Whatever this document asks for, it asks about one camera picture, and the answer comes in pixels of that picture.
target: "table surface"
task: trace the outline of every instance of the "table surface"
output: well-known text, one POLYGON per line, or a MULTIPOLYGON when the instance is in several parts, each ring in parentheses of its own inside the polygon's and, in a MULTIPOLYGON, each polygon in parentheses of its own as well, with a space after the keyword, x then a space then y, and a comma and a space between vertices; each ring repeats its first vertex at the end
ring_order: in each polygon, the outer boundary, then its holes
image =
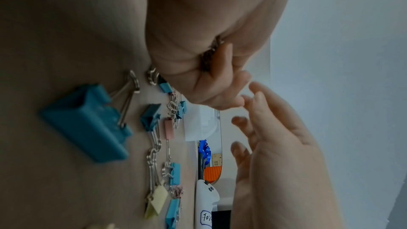
MULTIPOLYGON (((165 228, 169 197, 158 218, 143 219, 151 142, 139 117, 149 103, 164 104, 165 117, 169 101, 146 80, 145 46, 140 44, 136 56, 45 0, 0 3, 0 224, 9 229, 80 229, 91 223, 165 228), (134 132, 126 143, 127 160, 95 164, 39 118, 41 108, 82 84, 118 89, 129 69, 138 76, 141 93, 127 116, 134 132)), ((181 164, 184 187, 178 228, 193 228, 196 146, 185 142, 183 123, 171 141, 171 156, 181 164)), ((164 159, 165 148, 159 167, 164 159)))

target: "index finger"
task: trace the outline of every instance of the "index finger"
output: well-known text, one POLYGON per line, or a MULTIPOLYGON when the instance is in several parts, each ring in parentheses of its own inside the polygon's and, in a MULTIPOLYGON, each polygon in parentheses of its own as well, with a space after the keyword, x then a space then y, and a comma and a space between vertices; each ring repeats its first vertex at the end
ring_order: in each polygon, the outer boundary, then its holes
POLYGON ((250 83, 249 89, 254 94, 259 91, 264 94, 268 106, 274 116, 282 123, 282 125, 284 125, 285 128, 297 136, 303 144, 316 145, 314 137, 311 135, 302 119, 298 116, 297 112, 287 101, 273 92, 267 86, 257 81, 250 83))

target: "white device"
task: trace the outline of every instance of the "white device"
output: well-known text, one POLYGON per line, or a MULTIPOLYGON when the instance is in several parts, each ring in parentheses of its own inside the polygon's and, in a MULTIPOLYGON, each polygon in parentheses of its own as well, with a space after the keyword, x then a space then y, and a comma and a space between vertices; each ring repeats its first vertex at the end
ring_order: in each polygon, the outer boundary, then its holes
POLYGON ((212 228, 212 207, 220 200, 217 190, 207 181, 199 179, 195 192, 195 229, 212 228))

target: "skin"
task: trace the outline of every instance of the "skin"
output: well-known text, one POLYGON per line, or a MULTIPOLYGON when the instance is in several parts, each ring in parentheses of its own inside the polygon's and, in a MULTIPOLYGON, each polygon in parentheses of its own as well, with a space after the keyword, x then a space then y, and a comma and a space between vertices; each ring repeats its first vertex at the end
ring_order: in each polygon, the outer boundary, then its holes
POLYGON ((253 82, 243 96, 249 118, 234 117, 252 153, 240 142, 232 229, 343 229, 325 160, 294 109, 266 86, 253 82))
POLYGON ((268 40, 287 0, 148 0, 145 39, 160 74, 192 103, 244 105, 245 63, 268 40), (199 55, 225 41, 202 73, 199 55))

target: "blue handwritten label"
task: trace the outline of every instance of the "blue handwritten label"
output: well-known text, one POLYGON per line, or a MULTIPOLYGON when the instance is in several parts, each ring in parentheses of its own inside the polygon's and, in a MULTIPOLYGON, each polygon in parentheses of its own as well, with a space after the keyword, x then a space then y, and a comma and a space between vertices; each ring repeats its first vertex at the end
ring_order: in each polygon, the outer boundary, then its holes
POLYGON ((209 226, 212 228, 212 212, 202 210, 201 212, 201 225, 209 226))

